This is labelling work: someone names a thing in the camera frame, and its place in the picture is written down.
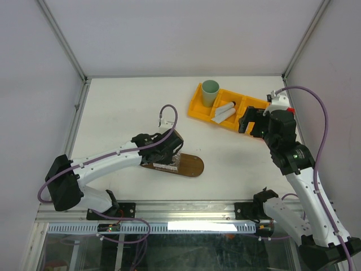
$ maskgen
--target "orange wire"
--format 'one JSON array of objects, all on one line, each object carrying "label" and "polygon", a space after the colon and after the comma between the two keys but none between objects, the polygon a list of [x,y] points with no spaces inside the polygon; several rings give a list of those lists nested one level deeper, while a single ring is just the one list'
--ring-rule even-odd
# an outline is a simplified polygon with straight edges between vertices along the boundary
[{"label": "orange wire", "polygon": [[122,216],[121,216],[121,217],[124,217],[124,212],[123,212],[123,210],[119,210],[119,213],[121,213],[121,214],[122,214]]}]

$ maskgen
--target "white table surface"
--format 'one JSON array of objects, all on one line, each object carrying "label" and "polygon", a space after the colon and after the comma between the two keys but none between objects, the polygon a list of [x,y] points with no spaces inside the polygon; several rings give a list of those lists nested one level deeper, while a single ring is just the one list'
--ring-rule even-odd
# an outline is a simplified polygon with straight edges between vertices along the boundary
[{"label": "white table surface", "polygon": [[[182,152],[201,157],[205,168],[198,178],[185,178],[130,167],[89,186],[110,189],[119,200],[252,199],[266,186],[279,195],[293,192],[263,140],[187,116],[197,85],[210,78],[222,89],[259,99],[283,87],[281,77],[276,76],[93,79],[72,158],[111,150],[139,133],[157,132],[159,110],[171,103],[178,110]],[[170,108],[164,117],[174,120]]]}]

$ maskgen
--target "red part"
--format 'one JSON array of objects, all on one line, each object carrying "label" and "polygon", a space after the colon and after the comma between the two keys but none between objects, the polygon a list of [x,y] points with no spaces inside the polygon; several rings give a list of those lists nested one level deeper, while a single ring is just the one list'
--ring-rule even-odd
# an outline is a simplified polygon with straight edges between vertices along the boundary
[{"label": "red part", "polygon": [[287,108],[287,111],[292,112],[293,114],[295,114],[295,113],[294,113],[294,108],[288,107],[288,108]]}]

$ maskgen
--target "aluminum frame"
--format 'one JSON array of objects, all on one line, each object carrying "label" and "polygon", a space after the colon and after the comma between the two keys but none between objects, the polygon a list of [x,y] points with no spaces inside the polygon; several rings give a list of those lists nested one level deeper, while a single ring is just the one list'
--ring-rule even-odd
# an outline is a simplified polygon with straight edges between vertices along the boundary
[{"label": "aluminum frame", "polygon": [[[68,156],[71,156],[73,146],[76,140],[76,135],[78,132],[78,127],[80,125],[81,116],[86,102],[86,97],[89,91],[90,80],[87,79],[82,67],[77,61],[69,43],[64,37],[60,27],[58,26],[54,16],[51,13],[48,5],[45,0],[36,0],[39,9],[45,16],[50,28],[52,29],[55,37],[60,43],[61,47],[64,50],[69,61],[72,63],[72,66],[76,70],[80,79],[83,82],[83,86],[79,95],[78,103],[75,104],[76,111],[74,113],[74,118],[69,129],[68,138],[64,145],[64,153]],[[300,44],[298,45],[294,55],[292,56],[285,72],[284,72],[284,83],[287,85],[287,76],[294,67],[297,59],[301,55],[303,48],[309,41],[315,27],[317,26],[319,20],[324,14],[326,8],[328,7],[331,0],[323,0],[319,6],[314,18],[312,19],[306,33],[302,37]],[[290,103],[293,106],[292,96],[289,95]],[[302,129],[298,127],[301,141],[303,141]],[[235,220],[234,214],[234,202],[241,202],[242,200],[228,200],[228,201],[181,201],[181,202],[165,202],[165,201],[138,201],[137,203],[137,217],[143,217],[149,222],[164,222],[170,220],[191,220],[191,219],[201,219],[208,220],[212,222],[240,222]],[[293,209],[296,212],[302,212],[302,206],[300,206],[297,201],[285,201],[286,205]],[[32,233],[30,236],[30,242],[27,245],[26,254],[22,260],[22,265],[20,270],[36,270],[38,266],[39,259],[41,257],[43,244],[45,242],[45,233],[49,227],[50,222],[84,222],[86,221],[86,211],[74,208],[71,211],[67,212],[56,212],[53,206],[46,206],[42,204],[39,208],[36,221],[33,225]],[[298,260],[297,254],[294,254],[292,250],[293,260]],[[300,266],[296,264],[296,270],[298,271]],[[343,263],[338,265],[340,270],[345,270]]]}]

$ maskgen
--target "wooden board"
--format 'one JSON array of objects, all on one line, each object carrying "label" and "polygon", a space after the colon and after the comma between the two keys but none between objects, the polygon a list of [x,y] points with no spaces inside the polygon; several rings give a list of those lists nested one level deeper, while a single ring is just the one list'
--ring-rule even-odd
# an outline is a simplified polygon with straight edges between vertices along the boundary
[{"label": "wooden board", "polygon": [[142,165],[143,168],[154,169],[156,171],[164,171],[185,177],[198,177],[204,170],[204,163],[198,156],[190,154],[181,154],[178,171],[170,171],[165,168],[156,168],[153,164]]}]

